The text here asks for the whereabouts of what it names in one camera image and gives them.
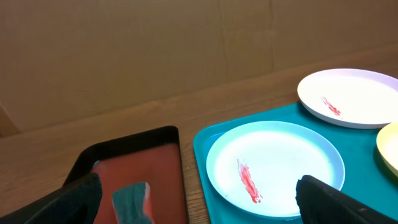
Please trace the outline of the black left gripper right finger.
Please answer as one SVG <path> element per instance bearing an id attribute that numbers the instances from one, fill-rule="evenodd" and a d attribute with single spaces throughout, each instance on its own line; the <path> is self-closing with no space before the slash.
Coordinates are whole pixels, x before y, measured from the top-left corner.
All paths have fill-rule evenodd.
<path id="1" fill-rule="evenodd" d="M 397 224 L 311 175 L 297 181 L 296 202 L 303 224 Z"/>

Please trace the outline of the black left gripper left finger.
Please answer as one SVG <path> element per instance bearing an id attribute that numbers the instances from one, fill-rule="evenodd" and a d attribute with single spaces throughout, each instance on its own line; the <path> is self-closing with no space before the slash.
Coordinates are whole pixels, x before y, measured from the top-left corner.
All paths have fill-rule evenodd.
<path id="1" fill-rule="evenodd" d="M 91 224 L 102 194 L 99 175 L 90 173 L 1 217 L 1 224 Z"/>

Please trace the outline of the light blue plate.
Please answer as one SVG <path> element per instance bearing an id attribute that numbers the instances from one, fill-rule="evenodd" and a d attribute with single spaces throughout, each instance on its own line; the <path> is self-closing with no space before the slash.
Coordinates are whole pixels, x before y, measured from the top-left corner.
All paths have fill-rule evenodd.
<path id="1" fill-rule="evenodd" d="M 283 121 L 257 121 L 225 132 L 209 150 L 206 171 L 226 201 L 277 220 L 299 217 L 296 185 L 303 176 L 337 190 L 345 182 L 343 159 L 329 140 Z"/>

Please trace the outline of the yellow plate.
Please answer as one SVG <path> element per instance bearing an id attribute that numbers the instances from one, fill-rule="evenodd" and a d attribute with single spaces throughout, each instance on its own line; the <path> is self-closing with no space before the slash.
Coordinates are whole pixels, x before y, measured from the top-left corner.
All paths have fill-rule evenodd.
<path id="1" fill-rule="evenodd" d="M 376 146 L 385 165 L 397 176 L 397 123 L 390 123 L 378 132 Z"/>

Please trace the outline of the teal plastic tray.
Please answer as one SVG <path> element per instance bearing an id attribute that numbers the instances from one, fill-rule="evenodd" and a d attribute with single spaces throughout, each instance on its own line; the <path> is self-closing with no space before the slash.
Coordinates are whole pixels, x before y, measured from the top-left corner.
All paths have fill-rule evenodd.
<path id="1" fill-rule="evenodd" d="M 218 224 L 276 224 L 277 220 L 250 215 L 227 202 L 211 186 L 206 157 L 213 143 L 226 131 L 253 121 L 285 121 L 312 129 L 327 138 L 339 151 L 346 168 L 343 193 L 393 219 L 397 218 L 397 177 L 377 151 L 377 129 L 350 129 L 322 121 L 300 103 L 214 124 L 202 129 L 193 140 L 201 185 L 210 221 Z"/>

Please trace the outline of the black tray with red liner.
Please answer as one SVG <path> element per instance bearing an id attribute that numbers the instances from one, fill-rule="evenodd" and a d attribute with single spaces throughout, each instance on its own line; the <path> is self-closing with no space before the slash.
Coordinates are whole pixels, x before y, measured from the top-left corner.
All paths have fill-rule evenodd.
<path id="1" fill-rule="evenodd" d="M 95 223 L 116 223 L 113 192 L 147 182 L 156 223 L 188 223 L 178 128 L 162 128 L 94 144 L 80 153 L 68 174 L 69 184 L 99 175 L 103 196 Z"/>

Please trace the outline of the white plate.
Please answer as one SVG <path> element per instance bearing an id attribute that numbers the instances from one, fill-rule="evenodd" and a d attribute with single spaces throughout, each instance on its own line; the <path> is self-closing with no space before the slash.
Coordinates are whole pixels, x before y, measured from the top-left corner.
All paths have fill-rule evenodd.
<path id="1" fill-rule="evenodd" d="M 312 115 L 354 129 L 377 129 L 397 121 L 397 79 L 369 70 L 336 68 L 312 73 L 297 87 Z"/>

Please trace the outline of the cardboard backdrop wall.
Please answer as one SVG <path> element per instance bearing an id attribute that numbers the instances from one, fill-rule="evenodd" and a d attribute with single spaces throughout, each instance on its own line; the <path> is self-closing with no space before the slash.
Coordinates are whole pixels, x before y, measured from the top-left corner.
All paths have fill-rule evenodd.
<path id="1" fill-rule="evenodd" d="M 396 43 L 388 0 L 4 0 L 1 135 Z"/>

